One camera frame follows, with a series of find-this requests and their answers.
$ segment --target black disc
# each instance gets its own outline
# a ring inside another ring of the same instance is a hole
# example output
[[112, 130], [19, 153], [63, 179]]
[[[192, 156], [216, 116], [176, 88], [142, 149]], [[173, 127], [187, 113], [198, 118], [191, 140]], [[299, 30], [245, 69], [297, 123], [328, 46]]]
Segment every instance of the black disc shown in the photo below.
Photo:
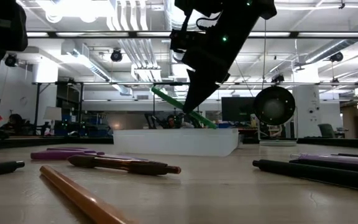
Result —
[[259, 121], [269, 125], [280, 125], [293, 116], [295, 99], [287, 89], [271, 86], [256, 96], [254, 110]]

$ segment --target brown pen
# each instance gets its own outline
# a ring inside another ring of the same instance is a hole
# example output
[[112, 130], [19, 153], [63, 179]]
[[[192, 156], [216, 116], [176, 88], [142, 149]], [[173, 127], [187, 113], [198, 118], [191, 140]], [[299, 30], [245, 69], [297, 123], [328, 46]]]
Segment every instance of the brown pen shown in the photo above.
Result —
[[181, 169], [177, 166], [168, 166], [162, 162], [154, 162], [138, 159], [118, 159], [113, 157], [75, 155], [67, 159], [74, 166], [79, 167], [105, 167], [112, 169], [126, 170], [135, 174], [165, 175], [180, 174]]
[[51, 181], [54, 186], [63, 192], [63, 194], [97, 224], [134, 223], [124, 218], [124, 215], [112, 205], [106, 203], [51, 167], [42, 166], [40, 171], [42, 175]]

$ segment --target desk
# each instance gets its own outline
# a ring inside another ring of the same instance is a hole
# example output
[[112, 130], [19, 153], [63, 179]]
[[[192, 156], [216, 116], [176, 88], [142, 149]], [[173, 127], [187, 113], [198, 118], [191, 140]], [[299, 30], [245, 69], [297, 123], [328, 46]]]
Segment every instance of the desk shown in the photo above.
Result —
[[[82, 146], [103, 151], [114, 146]], [[149, 177], [66, 162], [31, 162], [46, 146], [1, 149], [0, 161], [25, 167], [0, 175], [0, 224], [91, 223], [43, 178], [48, 164], [139, 223], [343, 224], [358, 223], [358, 190], [259, 171], [256, 159], [288, 161], [294, 153], [358, 153], [358, 149], [244, 145], [227, 157], [133, 155], [182, 168], [180, 175]]]

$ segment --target table surface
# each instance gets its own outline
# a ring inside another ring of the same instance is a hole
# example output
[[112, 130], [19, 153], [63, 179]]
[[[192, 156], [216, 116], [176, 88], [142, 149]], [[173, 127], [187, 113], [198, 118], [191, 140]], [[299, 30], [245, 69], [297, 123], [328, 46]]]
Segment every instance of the table surface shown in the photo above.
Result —
[[[99, 151], [113, 147], [82, 146]], [[256, 159], [288, 161], [293, 153], [358, 154], [358, 149], [243, 145], [227, 157], [136, 155], [182, 168], [180, 175], [150, 177], [78, 168], [65, 161], [31, 162], [30, 152], [45, 148], [0, 150], [0, 161], [26, 162], [24, 168], [0, 175], [0, 224], [92, 223], [40, 177], [39, 168], [45, 164], [139, 223], [358, 223], [358, 190], [270, 174], [252, 166]]]

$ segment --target white plastic container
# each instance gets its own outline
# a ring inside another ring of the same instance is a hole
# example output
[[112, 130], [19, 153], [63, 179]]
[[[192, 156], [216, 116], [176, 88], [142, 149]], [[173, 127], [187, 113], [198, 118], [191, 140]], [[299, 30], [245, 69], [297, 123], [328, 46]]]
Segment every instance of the white plastic container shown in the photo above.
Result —
[[126, 153], [228, 156], [238, 138], [238, 129], [122, 130], [114, 131], [114, 148]]

